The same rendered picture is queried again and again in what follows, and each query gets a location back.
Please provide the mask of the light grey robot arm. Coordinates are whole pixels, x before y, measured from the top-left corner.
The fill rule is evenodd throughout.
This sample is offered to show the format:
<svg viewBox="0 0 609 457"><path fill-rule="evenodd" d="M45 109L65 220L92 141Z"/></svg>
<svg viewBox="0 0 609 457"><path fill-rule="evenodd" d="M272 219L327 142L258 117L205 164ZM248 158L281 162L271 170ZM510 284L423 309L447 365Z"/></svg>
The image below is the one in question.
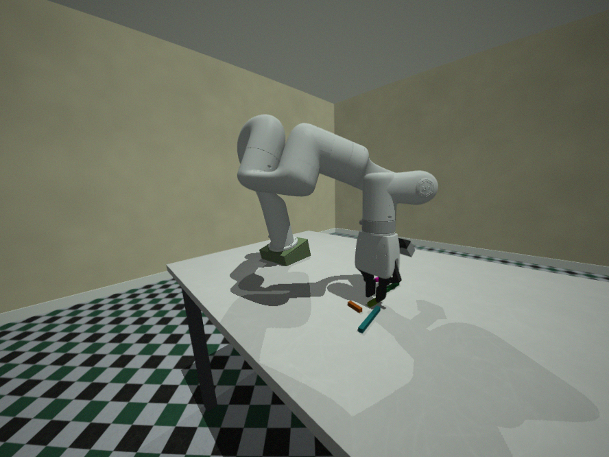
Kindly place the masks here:
<svg viewBox="0 0 609 457"><path fill-rule="evenodd" d="M268 247L274 252L298 243L285 201L277 194L309 196L319 174L363 191L359 224L367 233L395 232L398 203L424 204L438 191L432 174L382 168L369 159L364 146L311 124L298 124L285 143L283 125L271 115L258 115L244 124L237 154L238 181L256 192L271 240Z"/></svg>

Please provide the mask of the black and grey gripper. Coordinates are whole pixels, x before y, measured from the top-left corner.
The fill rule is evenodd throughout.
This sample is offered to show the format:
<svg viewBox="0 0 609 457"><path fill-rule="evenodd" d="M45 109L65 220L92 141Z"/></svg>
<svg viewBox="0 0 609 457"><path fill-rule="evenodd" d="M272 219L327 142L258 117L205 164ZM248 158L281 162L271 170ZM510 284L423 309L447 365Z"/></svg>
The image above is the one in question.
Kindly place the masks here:
<svg viewBox="0 0 609 457"><path fill-rule="evenodd" d="M379 303L385 299L387 285L402 281L399 272L398 234L395 232L374 234L359 231L355 250L355 267L361 272L363 280L366 282L366 297L375 294L374 276L377 276L379 286L376 288L376 302Z"/></svg>

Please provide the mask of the orange rod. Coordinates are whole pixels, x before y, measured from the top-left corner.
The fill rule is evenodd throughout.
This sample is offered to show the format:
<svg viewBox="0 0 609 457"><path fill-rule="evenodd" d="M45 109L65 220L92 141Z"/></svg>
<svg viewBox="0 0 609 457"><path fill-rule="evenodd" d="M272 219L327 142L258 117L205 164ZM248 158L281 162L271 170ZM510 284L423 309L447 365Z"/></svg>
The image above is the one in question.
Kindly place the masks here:
<svg viewBox="0 0 609 457"><path fill-rule="evenodd" d="M348 302L348 306L349 306L349 307L351 307L351 308L353 308L355 311L357 311L357 312L359 312L359 313L360 313L360 312L362 312L362 307L358 306L357 304L355 304L355 303L354 303L354 302L352 302L352 301L349 301L349 302Z"/></svg>

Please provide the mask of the turquoise rod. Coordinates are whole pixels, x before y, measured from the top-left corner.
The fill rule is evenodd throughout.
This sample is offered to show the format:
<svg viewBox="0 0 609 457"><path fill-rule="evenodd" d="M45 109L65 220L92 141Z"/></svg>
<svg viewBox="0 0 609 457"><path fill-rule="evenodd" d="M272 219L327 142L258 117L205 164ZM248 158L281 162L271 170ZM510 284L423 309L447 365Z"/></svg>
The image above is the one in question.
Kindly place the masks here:
<svg viewBox="0 0 609 457"><path fill-rule="evenodd" d="M381 307L376 306L367 316L367 318L360 324L358 327L358 332L363 333L380 311Z"/></svg>

